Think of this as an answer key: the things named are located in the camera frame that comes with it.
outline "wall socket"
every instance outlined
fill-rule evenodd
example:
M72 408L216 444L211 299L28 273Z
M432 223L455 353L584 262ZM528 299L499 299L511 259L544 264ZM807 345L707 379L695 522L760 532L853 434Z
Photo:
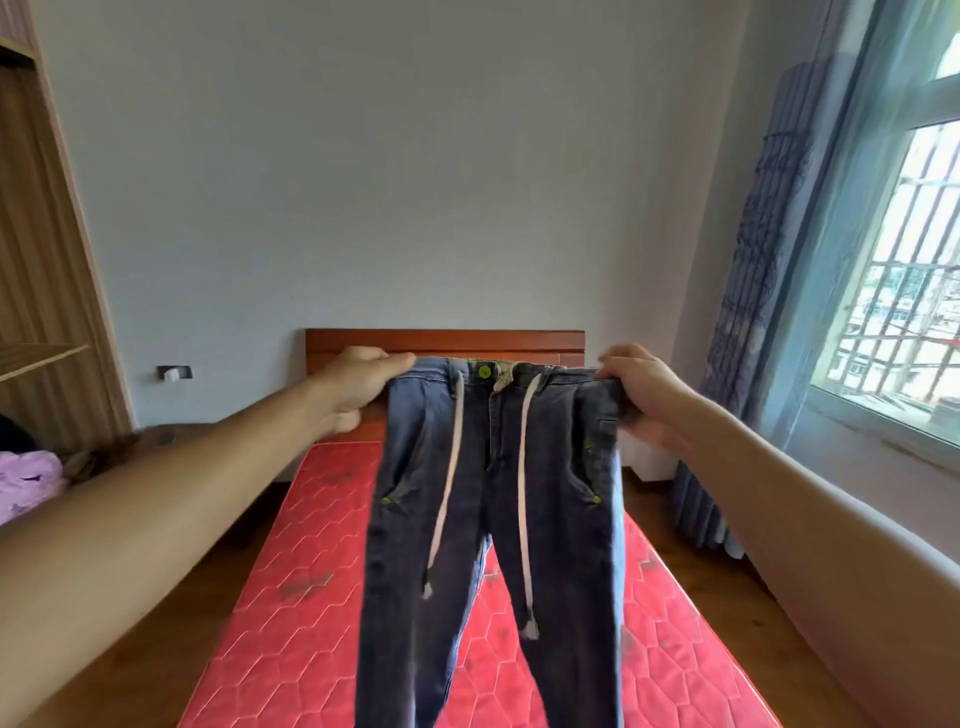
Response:
M188 367L184 365L157 367L156 376L162 381L177 381L178 379L192 379L193 367Z

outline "blue curtain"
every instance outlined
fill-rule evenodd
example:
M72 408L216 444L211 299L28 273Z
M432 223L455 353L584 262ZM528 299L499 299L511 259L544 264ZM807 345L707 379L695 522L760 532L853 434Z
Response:
M821 43L842 34L854 2L835 2ZM849 47L849 34L845 39ZM803 405L817 355L855 246L834 247L811 265L807 231L848 105L857 55L821 46L820 58L782 77L740 220L732 268L708 352L700 392L726 407L772 444L784 447ZM808 290L816 268L814 300ZM696 546L743 549L720 510L681 463L671 493L674 523Z

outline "metal security grille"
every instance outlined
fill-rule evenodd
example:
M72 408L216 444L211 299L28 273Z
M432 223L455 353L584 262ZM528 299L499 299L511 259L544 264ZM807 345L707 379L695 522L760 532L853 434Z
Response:
M960 396L960 122L911 133L825 384L929 417Z

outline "dark blue jeans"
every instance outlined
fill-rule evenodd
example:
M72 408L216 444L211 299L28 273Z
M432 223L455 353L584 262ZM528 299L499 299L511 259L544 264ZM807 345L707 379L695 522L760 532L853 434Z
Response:
M438 529L454 454L458 383L462 438ZM421 358L391 383L389 394L367 532L356 725L434 724L491 539L517 628L536 620L536 638L528 627L520 643L550 725L620 725L620 383L594 379L587 369ZM532 609L517 491L525 399ZM440 545L428 572L435 530Z

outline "headboard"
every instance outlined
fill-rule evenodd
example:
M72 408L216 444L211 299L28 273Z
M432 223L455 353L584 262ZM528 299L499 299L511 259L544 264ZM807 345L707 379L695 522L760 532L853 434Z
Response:
M379 347L385 352L467 359L506 359L537 364L584 366L587 337L582 331L524 331L469 328L308 328L306 372L319 371L349 346ZM363 423L337 441L382 440L382 408L365 410Z

